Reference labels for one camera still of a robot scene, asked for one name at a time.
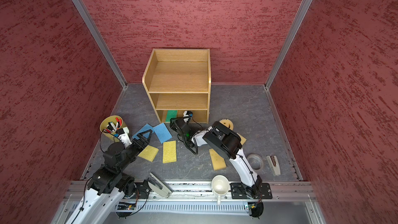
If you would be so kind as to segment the bright green sponge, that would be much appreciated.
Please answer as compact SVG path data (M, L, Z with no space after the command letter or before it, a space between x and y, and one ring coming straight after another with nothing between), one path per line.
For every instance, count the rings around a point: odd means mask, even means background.
M176 118L178 115L178 111L174 111L174 110L168 110L166 113L166 119L165 122L170 122L171 119Z

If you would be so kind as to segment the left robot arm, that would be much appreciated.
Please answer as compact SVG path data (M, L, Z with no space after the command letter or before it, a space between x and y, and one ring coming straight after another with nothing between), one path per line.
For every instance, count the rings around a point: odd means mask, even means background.
M103 153L104 164L85 184L84 195L68 224L102 224L124 197L138 199L134 178L123 171L149 145L152 134L147 130L129 139L129 146L115 142L108 147Z

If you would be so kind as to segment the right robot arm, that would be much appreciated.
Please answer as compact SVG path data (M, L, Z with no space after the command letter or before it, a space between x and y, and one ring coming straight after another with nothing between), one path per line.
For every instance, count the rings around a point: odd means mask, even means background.
M250 166L241 144L240 136L219 121L202 131L194 131L189 123L191 117L172 118L170 128L177 132L180 141L193 154L198 154L198 148L209 145L219 156L229 160L237 171L240 182L247 195L256 199L260 195L261 177Z

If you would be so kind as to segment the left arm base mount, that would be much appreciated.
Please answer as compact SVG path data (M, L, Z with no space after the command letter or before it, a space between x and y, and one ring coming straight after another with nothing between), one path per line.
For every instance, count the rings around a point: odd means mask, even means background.
M125 199L148 199L151 192L149 181L129 183L123 192Z

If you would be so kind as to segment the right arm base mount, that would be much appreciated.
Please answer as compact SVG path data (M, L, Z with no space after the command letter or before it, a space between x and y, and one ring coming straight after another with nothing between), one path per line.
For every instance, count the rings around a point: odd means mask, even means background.
M258 188L256 186L248 187L242 183L230 183L231 196L234 200L257 199L270 200L273 198L269 183L262 183Z

